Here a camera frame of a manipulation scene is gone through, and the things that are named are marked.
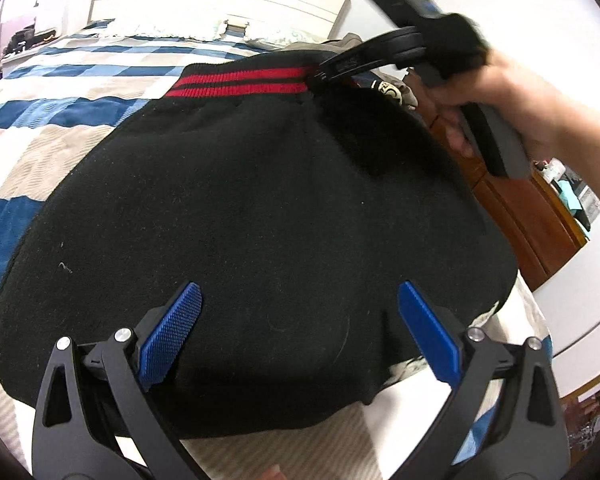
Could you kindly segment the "person's right hand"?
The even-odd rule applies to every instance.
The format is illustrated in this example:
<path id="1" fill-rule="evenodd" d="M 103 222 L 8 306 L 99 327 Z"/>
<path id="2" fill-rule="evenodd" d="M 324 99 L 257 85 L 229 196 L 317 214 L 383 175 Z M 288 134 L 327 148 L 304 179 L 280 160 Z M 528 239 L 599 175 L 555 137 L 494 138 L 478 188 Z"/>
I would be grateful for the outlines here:
<path id="1" fill-rule="evenodd" d="M 420 110 L 442 123 L 450 148 L 465 157 L 474 149 L 460 126 L 460 108 L 468 103 L 493 107 L 522 137 L 533 160 L 562 158 L 562 118 L 565 99 L 558 90 L 496 51 L 485 66 L 457 74 L 444 84 L 428 87 L 412 70 L 404 81 L 414 91 Z"/>

